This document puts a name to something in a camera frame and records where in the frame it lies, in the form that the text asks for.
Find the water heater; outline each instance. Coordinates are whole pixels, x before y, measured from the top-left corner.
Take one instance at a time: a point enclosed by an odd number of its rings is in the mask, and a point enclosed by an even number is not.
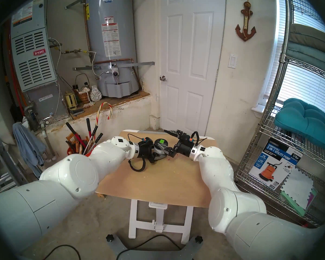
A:
[[[103,96],[121,98],[139,89],[132,67],[136,62],[132,0],[86,0],[90,51],[95,51],[95,70],[101,74],[98,88]]]

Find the wicker basket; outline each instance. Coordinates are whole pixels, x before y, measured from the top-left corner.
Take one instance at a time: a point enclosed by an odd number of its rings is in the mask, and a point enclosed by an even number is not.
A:
[[[85,93],[78,93],[78,97],[80,98],[80,100],[85,104],[85,103],[89,103],[88,100],[88,92]]]

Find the ladder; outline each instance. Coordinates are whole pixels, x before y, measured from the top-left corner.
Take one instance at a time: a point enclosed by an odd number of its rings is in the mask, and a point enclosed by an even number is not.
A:
[[[18,160],[14,160],[0,139],[0,162],[5,173],[0,175],[0,193],[28,183],[26,172]]]

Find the tabletop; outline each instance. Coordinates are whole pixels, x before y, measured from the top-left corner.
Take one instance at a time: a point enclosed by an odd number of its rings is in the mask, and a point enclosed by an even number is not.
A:
[[[140,138],[149,137],[153,141],[163,138],[170,147],[178,141],[176,137],[164,132],[122,131],[119,136],[128,140],[128,133]],[[133,136],[130,139],[140,141]],[[217,143],[210,138],[205,139],[202,145],[217,146]],[[142,159],[132,159],[131,163],[134,168],[140,169]],[[96,192],[121,198],[203,208],[208,208],[211,201],[209,189],[201,177],[199,163],[181,154],[174,158],[167,156],[153,164],[146,160],[146,168],[142,172],[133,171],[128,160],[124,160],[115,172],[99,183]]]

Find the bryant logo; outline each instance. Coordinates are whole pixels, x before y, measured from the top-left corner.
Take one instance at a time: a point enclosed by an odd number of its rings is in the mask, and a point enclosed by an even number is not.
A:
[[[43,48],[43,49],[34,51],[34,56],[39,56],[39,55],[42,55],[44,53],[46,53],[46,50]]]

